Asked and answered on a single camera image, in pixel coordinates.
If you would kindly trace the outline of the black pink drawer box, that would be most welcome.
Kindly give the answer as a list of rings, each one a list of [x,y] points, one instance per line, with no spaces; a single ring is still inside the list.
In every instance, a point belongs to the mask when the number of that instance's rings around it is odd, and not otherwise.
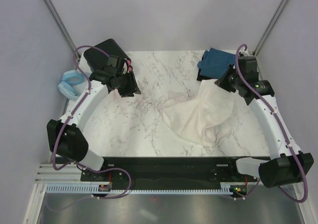
[[[131,65],[131,59],[114,39],[107,39],[95,45],[95,47],[103,50],[110,56],[124,58],[128,61],[128,65]],[[103,70],[104,66],[108,62],[108,57],[96,49],[89,48],[84,52],[83,55],[92,72],[95,70]]]

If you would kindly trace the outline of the white t shirt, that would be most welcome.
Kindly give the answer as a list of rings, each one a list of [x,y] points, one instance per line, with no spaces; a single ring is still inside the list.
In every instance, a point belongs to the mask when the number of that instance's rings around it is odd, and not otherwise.
[[[234,108],[234,94],[218,87],[215,81],[202,81],[193,98],[170,92],[169,100],[160,110],[163,121],[173,132],[205,147],[217,143],[218,129],[230,118]]]

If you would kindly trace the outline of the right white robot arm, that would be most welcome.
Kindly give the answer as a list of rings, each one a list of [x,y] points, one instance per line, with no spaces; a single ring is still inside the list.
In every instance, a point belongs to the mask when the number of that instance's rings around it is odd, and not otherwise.
[[[238,92],[258,120],[268,145],[270,160],[239,158],[231,165],[228,177],[233,181],[245,175],[257,177],[267,188],[303,182],[314,163],[310,153],[302,152],[288,131],[279,112],[274,90],[267,80],[259,80],[255,57],[237,57],[215,84]]]

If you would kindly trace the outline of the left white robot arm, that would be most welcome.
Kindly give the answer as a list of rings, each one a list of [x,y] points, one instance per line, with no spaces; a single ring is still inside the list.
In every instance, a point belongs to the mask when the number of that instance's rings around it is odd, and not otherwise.
[[[75,162],[92,171],[94,178],[103,181],[107,179],[109,169],[104,166],[104,158],[90,150],[83,130],[98,104],[110,92],[117,90],[121,97],[133,97],[141,91],[129,58],[110,56],[104,68],[93,71],[87,79],[88,86],[73,107],[59,120],[48,122],[49,147],[55,170],[63,168],[56,166],[56,157],[61,156],[69,163]]]

